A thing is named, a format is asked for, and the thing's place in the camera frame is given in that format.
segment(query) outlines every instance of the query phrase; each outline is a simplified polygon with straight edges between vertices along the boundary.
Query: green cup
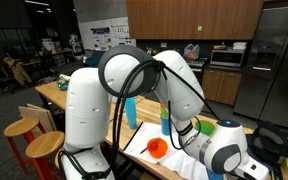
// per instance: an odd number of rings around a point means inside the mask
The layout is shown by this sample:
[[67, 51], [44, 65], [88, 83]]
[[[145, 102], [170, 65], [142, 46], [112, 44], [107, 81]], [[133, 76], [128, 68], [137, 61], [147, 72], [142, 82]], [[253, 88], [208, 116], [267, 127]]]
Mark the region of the green cup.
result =
[[[205, 135], [208, 135], [210, 136], [213, 131], [215, 130], [215, 126], [209, 122], [209, 121], [206, 121], [206, 120], [200, 120], [200, 123], [201, 123], [201, 133], [205, 134]], [[195, 129], [199, 130], [199, 123], [196, 122], [195, 123]]]

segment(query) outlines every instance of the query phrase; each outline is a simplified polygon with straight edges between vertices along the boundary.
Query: refrigerator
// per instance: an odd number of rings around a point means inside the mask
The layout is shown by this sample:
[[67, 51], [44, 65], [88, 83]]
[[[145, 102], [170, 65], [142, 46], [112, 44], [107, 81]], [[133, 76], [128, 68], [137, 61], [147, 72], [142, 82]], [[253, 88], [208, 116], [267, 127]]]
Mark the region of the refrigerator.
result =
[[263, 6], [234, 112], [288, 127], [288, 5]]

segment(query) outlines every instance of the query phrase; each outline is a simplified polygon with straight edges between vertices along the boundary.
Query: ceiling light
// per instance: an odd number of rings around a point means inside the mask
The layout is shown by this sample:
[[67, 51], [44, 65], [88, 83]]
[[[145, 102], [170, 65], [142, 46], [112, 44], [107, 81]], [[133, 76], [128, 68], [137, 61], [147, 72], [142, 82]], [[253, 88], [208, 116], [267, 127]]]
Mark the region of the ceiling light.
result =
[[35, 1], [28, 1], [28, 0], [25, 0], [26, 3], [32, 3], [32, 4], [39, 4], [39, 5], [43, 5], [43, 6], [49, 6], [49, 4], [46, 4], [46, 3], [40, 3], [40, 2], [35, 2]]

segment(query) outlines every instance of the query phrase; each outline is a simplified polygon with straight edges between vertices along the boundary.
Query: orange cup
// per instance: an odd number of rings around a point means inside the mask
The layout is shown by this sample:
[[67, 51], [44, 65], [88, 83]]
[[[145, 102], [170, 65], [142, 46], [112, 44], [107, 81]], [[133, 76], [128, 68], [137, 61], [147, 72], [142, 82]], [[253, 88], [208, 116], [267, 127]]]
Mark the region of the orange cup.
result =
[[154, 138], [147, 143], [147, 150], [152, 157], [157, 159], [166, 154], [167, 148], [167, 143], [162, 138]]

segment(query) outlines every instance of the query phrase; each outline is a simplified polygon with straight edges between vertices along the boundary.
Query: kitchen counter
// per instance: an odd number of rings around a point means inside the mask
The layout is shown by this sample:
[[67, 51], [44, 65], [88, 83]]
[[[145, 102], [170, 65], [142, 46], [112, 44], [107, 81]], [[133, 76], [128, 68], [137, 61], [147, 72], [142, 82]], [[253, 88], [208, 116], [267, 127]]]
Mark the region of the kitchen counter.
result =
[[204, 69], [214, 69], [214, 70], [230, 71], [230, 72], [239, 72], [239, 73], [243, 73], [243, 70], [244, 70], [244, 68], [228, 67], [228, 66], [218, 66], [218, 65], [211, 65], [211, 64], [206, 64], [206, 65], [204, 65]]

